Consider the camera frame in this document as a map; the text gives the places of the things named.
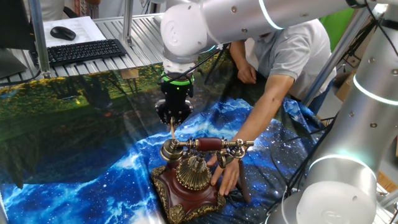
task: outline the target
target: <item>table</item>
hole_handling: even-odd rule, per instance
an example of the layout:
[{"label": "table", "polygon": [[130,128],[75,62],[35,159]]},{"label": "table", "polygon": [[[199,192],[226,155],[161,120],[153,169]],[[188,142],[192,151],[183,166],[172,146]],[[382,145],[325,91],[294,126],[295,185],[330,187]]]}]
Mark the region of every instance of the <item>table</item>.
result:
[{"label": "table", "polygon": [[[134,39],[134,45],[126,48],[127,55],[104,60],[90,60],[84,62],[83,65],[76,65],[74,63],[65,66],[51,67],[51,77],[84,75],[115,69],[136,68],[163,62],[163,41],[160,36],[161,18],[162,14],[133,16],[132,37]],[[117,39],[123,30],[122,17],[95,19],[94,22],[107,39]],[[11,52],[27,67],[27,70],[11,75],[8,78],[0,78],[0,83],[18,82],[34,77],[38,69],[34,67],[29,51],[11,49]]]},{"label": "table", "polygon": [[[52,68],[51,79],[0,90],[0,192],[11,223],[165,223],[149,177],[153,168],[165,164],[159,147],[171,137],[154,111],[155,102],[163,98],[155,84],[162,72],[156,63],[162,59],[149,54],[159,50],[154,39],[140,41],[159,28],[153,19],[148,16],[133,22],[135,27],[151,25],[153,29],[137,28],[137,45],[126,58],[88,62],[86,70],[75,65]],[[121,27],[120,19],[96,23],[107,38],[115,37]],[[24,51],[16,54],[27,59]],[[210,84],[204,85],[213,61],[204,64],[203,74],[195,74],[191,99],[195,112],[177,129],[180,140],[191,136],[231,139],[264,89],[264,83],[245,93],[231,87],[236,71],[226,57]],[[138,67],[138,91],[121,78],[123,70],[113,70],[130,67]],[[78,75],[81,72],[92,74]],[[245,204],[235,190],[222,211],[191,223],[263,222],[267,207],[284,191],[270,151],[279,142],[303,136],[275,153],[289,178],[317,140],[307,133],[321,126],[308,109],[285,99],[243,159],[252,203]],[[375,224],[387,223],[391,214],[380,208],[377,212]]]}]

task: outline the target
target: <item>black mouse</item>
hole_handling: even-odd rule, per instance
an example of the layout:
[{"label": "black mouse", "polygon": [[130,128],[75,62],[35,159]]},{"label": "black mouse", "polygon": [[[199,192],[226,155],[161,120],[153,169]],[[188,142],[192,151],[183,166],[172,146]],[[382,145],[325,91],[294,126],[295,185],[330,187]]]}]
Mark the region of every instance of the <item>black mouse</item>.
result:
[{"label": "black mouse", "polygon": [[76,34],[74,31],[66,28],[66,27],[54,27],[50,31],[51,36],[63,40],[74,40]]}]

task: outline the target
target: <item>man's arm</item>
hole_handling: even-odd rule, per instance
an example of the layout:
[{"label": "man's arm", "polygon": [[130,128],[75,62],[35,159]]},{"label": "man's arm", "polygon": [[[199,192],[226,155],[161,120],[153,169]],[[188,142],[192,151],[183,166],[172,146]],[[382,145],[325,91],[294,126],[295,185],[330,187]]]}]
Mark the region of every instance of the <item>man's arm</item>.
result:
[{"label": "man's arm", "polygon": [[[233,141],[237,139],[253,141],[263,133],[282,105],[283,99],[293,83],[294,78],[288,75],[271,75],[267,80],[263,96],[256,103],[246,122],[233,138]],[[216,161],[217,158],[213,156],[207,164],[208,166],[212,166]],[[216,181],[223,172],[224,177],[220,186],[220,195],[228,195],[239,178],[238,159],[228,164],[226,169],[218,166],[211,178],[211,185],[216,184]]]},{"label": "man's arm", "polygon": [[247,64],[246,49],[243,40],[232,42],[229,51],[238,69]]},{"label": "man's arm", "polygon": [[233,141],[237,139],[253,141],[263,133],[282,105],[283,99],[293,83],[294,78],[288,75],[271,75],[267,80],[264,94]]},{"label": "man's arm", "polygon": [[256,69],[246,60],[244,41],[232,42],[229,51],[239,70],[238,78],[245,84],[256,84]]}]

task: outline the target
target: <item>vintage rotary telephone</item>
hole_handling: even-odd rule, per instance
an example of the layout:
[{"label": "vintage rotary telephone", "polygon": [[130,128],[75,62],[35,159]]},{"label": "vintage rotary telephone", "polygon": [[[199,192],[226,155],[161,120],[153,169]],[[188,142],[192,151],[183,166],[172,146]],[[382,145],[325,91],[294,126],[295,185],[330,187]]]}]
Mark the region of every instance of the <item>vintage rotary telephone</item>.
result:
[{"label": "vintage rotary telephone", "polygon": [[[175,138],[166,140],[160,155],[167,165],[153,169],[151,177],[168,221],[179,224],[224,207],[225,198],[219,195],[217,186],[210,185],[211,173],[204,156],[216,153],[219,166],[225,168],[233,159],[245,155],[244,146],[253,145],[254,141],[224,138],[191,138],[185,142]],[[241,161],[239,171],[241,181],[237,187],[242,189],[245,201],[250,202]]]}]

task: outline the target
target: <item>keyboard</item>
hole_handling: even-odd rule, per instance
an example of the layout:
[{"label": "keyboard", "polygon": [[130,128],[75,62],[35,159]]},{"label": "keyboard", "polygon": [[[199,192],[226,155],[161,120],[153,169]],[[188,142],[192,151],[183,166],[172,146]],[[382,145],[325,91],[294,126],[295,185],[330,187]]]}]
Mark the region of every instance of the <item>keyboard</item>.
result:
[{"label": "keyboard", "polygon": [[[99,40],[80,44],[70,44],[47,48],[50,66],[66,65],[69,63],[81,63],[87,60],[110,58],[125,55],[126,49],[119,40]],[[29,51],[33,63],[39,66],[37,52]]]}]

